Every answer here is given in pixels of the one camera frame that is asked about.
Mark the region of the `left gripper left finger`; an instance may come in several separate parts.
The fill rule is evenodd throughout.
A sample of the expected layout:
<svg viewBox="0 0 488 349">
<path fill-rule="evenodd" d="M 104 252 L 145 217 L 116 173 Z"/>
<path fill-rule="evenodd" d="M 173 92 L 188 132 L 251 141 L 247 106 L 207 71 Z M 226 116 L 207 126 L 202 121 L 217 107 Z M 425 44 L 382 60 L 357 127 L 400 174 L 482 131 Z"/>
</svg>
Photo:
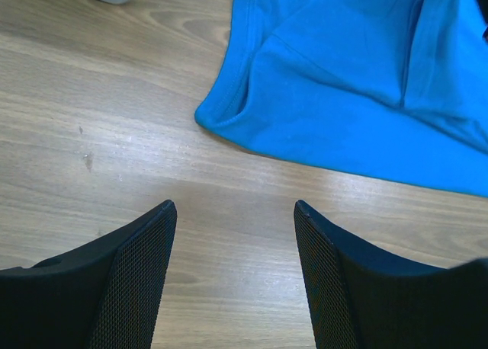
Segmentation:
<svg viewBox="0 0 488 349">
<path fill-rule="evenodd" d="M 149 348 L 175 237 L 166 200 L 32 267 L 1 271 L 3 348 Z"/>
</svg>

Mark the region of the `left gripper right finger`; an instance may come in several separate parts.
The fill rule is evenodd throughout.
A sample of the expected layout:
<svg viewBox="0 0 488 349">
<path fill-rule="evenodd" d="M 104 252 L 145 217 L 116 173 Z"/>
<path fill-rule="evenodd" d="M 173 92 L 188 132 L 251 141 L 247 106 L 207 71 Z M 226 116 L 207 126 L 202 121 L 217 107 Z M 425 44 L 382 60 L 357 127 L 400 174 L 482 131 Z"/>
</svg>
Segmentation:
<svg viewBox="0 0 488 349">
<path fill-rule="evenodd" d="M 400 257 L 294 206 L 318 348 L 485 348 L 487 261 L 451 268 Z"/>
</svg>

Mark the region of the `teal blue t-shirt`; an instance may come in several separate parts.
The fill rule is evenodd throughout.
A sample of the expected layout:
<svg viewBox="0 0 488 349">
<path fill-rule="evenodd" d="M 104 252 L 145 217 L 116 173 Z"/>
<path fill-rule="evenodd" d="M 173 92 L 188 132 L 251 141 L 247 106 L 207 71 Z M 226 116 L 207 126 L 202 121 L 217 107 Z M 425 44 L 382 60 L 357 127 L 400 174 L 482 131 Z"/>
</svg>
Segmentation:
<svg viewBox="0 0 488 349">
<path fill-rule="evenodd" d="M 233 0 L 196 122 L 263 155 L 487 194 L 477 0 Z"/>
</svg>

